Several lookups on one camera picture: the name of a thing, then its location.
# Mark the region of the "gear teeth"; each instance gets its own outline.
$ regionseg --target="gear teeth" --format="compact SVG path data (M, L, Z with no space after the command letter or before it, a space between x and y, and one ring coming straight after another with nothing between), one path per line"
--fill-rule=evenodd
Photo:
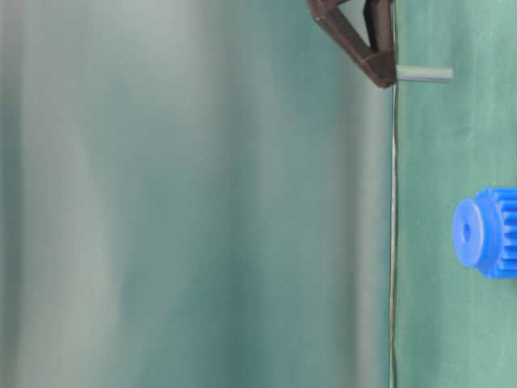
M517 191L508 188L490 190L502 222L501 253L485 275L509 278L517 275Z

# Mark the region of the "blurry background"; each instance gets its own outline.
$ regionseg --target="blurry background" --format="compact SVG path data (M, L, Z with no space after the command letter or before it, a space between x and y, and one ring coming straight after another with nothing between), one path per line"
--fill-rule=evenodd
M391 92L304 1L0 7L2 387L387 386Z

